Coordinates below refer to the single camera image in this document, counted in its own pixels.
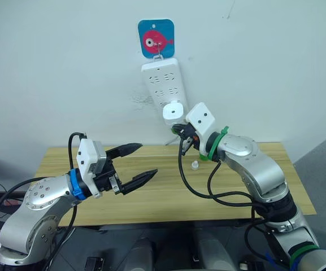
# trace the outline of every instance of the white power strip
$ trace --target white power strip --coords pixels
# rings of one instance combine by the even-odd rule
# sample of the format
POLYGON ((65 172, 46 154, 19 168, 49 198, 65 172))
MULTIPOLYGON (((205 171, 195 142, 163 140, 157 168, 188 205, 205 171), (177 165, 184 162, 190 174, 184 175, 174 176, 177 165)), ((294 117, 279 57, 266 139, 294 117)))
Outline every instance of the white power strip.
POLYGON ((178 61, 175 58, 159 60, 141 67, 142 78, 160 112, 172 101, 180 102, 188 112, 185 90, 178 61))

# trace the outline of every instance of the table top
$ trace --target table top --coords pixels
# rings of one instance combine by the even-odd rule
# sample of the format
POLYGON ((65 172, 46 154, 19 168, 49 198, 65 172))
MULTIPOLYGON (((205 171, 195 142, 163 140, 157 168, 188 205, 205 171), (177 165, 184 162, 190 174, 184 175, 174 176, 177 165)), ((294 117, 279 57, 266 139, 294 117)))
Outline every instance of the table top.
MULTIPOLYGON (((280 143, 260 143, 260 149, 273 158, 285 173, 287 183, 296 204, 305 215, 316 214, 286 151, 280 143)), ((72 150, 76 157, 77 148, 72 150)), ((157 174, 143 187, 128 194, 115 195, 112 190, 103 192, 101 198, 88 198, 78 205, 74 225, 107 225, 142 222, 221 220, 249 218, 250 207, 226 207, 210 199, 202 199, 184 186, 177 165, 178 146, 143 146, 133 154, 114 159, 114 167, 122 183, 133 176, 158 168, 157 174)), ((207 179, 216 163, 200 161, 199 153, 191 148, 183 157, 183 167, 189 183, 199 192, 208 194, 207 179), (199 168, 190 167, 194 160, 199 168)), ((67 148, 49 148, 42 159, 36 177, 58 176, 69 171, 67 148)), ((240 176, 222 164, 212 180, 213 193, 244 191, 240 176)), ((226 201, 247 202, 246 197, 228 196, 226 201)), ((62 218, 60 226, 66 226, 71 210, 62 218)))

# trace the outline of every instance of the cartoon fish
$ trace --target cartoon fish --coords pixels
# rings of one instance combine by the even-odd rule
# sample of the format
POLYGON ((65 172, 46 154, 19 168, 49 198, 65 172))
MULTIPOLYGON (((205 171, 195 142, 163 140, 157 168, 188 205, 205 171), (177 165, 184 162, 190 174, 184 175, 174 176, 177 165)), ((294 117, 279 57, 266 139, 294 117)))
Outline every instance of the cartoon fish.
POLYGON ((158 44, 160 51, 163 51, 165 46, 167 46, 168 43, 173 44, 173 39, 167 41, 165 36, 161 34, 161 32, 156 30, 149 30, 147 31, 143 38, 143 45, 146 51, 148 51, 151 54, 157 54, 159 52, 158 50, 158 44))

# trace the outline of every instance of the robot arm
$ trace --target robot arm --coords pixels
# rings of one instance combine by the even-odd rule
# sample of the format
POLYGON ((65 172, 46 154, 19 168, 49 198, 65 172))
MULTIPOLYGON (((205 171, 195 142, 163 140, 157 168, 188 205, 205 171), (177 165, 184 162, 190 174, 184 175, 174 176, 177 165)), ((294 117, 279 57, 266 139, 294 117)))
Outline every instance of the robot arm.
POLYGON ((112 160, 142 144, 131 143, 105 152, 98 141, 83 138, 77 154, 79 168, 59 177, 44 178, 29 188, 21 207, 8 218, 0 233, 0 270, 38 270, 67 211, 102 191, 127 194, 150 180, 157 169, 122 184, 112 160))
POLYGON ((300 271, 326 270, 326 250, 318 242, 301 210, 294 204, 282 169, 259 150, 248 137, 228 134, 228 127, 216 131, 215 118, 204 103, 198 103, 187 114, 186 125, 173 130, 184 139, 182 154, 194 146, 212 161, 223 161, 242 178, 264 217, 266 238, 278 260, 299 262, 300 271))

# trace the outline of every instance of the blue sticker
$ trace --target blue sticker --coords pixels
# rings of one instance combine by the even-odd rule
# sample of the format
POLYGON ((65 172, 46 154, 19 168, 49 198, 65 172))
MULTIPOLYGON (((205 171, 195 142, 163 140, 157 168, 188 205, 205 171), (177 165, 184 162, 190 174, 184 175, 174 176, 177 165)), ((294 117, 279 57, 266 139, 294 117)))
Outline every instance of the blue sticker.
POLYGON ((174 55, 174 24, 168 19, 142 20, 138 24, 142 54, 153 58, 160 54, 164 58, 174 55))

